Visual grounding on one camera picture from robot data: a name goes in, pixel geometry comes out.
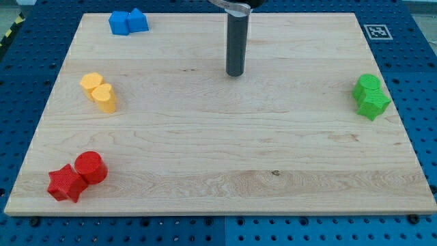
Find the black robot arm flange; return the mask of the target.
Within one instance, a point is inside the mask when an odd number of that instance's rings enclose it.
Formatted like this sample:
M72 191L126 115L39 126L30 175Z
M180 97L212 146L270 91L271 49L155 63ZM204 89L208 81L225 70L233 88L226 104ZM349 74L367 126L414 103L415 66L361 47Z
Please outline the black robot arm flange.
M236 3L244 3L250 6L251 9L258 8L265 4L266 0L236 0Z

